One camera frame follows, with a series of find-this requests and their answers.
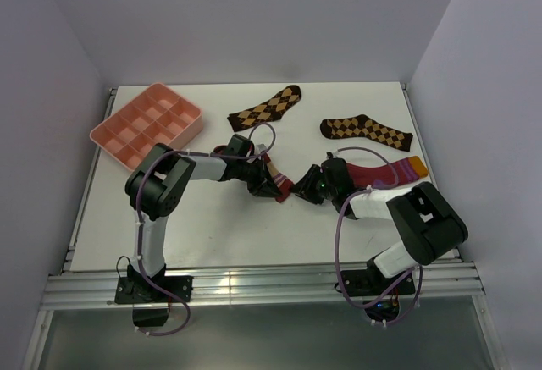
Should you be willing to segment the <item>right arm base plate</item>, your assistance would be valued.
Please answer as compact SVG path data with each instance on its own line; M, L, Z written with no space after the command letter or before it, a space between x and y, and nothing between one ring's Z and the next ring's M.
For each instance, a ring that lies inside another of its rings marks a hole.
M387 279L378 270L357 269L340 272L346 293L350 297L378 296L401 276ZM399 295L414 295L416 291L413 277L409 274L395 286Z

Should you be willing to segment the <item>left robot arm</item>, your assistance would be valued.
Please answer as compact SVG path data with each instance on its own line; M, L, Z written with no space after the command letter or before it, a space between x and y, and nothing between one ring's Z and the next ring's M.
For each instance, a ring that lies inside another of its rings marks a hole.
M189 182L237 179L246 183L253 196L275 200L283 196L279 175L271 171L267 152L267 148L239 135L208 153L176 151L163 143L152 147L124 186L136 217L132 266L140 274L134 288L138 296L156 301L165 291L160 275L166 267L166 225Z

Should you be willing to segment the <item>tan maroon purple-striped sock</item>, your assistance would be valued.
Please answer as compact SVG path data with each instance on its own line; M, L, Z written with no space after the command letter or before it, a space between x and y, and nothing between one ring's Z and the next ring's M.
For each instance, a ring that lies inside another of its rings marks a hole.
M263 173L259 174L261 179L250 178L246 181L247 189L251 195L273 197L278 203L282 203L287 199L293 182L275 167L268 154L257 159L248 160L247 163L255 164L263 169Z

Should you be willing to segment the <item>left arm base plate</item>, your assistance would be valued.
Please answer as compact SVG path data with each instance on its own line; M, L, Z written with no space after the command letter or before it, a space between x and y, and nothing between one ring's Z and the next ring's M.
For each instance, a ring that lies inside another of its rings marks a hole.
M158 285L175 294L185 302L191 300L193 278L191 276L166 276ZM143 279L135 280L121 277L117 284L114 303L117 305L149 304L175 302L172 296L150 286Z

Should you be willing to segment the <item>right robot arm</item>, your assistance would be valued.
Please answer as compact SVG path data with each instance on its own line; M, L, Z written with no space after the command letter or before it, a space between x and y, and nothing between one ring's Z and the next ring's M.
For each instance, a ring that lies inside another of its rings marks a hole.
M368 288L378 294L387 292L398 274L431 264L468 238L467 226L433 184L357 187L339 158L312 165L290 191L316 205L331 201L341 218L394 223L400 241L374 257L366 275Z

